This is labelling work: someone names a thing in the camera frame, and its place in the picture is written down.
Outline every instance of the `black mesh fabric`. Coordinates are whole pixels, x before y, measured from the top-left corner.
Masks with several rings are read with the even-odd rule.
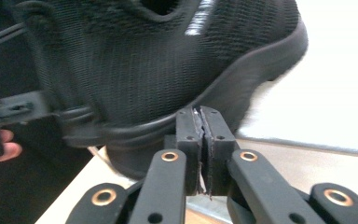
[[[51,9],[20,7],[40,79],[59,109],[90,105],[115,127],[187,105],[237,58],[288,36],[298,20],[292,0],[222,0],[215,1],[203,34],[186,36],[200,1],[180,1],[174,16],[162,21],[120,2],[52,0]]]

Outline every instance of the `black cloth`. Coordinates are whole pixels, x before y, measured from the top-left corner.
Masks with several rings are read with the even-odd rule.
[[[0,31],[15,24],[0,1]],[[0,98],[39,90],[33,57],[24,36],[0,45]],[[22,145],[21,155],[0,162],[0,223],[35,223],[90,160],[70,148],[54,118],[6,127]]]

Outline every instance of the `sneaker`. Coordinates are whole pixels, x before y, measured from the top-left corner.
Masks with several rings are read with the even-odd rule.
[[[94,119],[75,122],[68,144],[107,145],[134,178],[174,133],[176,111],[212,107],[234,132],[257,86],[308,46],[295,0],[51,0],[17,11],[64,131],[66,119]]]

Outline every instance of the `shoe sole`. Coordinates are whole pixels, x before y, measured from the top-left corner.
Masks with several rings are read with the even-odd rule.
[[[255,89],[292,68],[307,47],[307,31],[299,20],[286,38],[241,56],[187,106],[205,105],[220,111],[235,132]],[[131,128],[106,129],[107,153],[115,168],[132,178],[144,177],[154,153],[163,149],[164,135],[174,133],[175,115]]]

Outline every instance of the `table surface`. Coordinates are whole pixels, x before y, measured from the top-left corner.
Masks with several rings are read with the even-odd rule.
[[[315,183],[332,182],[358,193],[358,1],[297,3],[309,50],[285,76],[257,90],[237,137],[294,187],[310,192]],[[37,223],[64,223],[84,192],[103,182],[131,184],[93,158]],[[207,213],[227,222],[224,203]],[[200,213],[186,216],[186,223],[205,221]]]

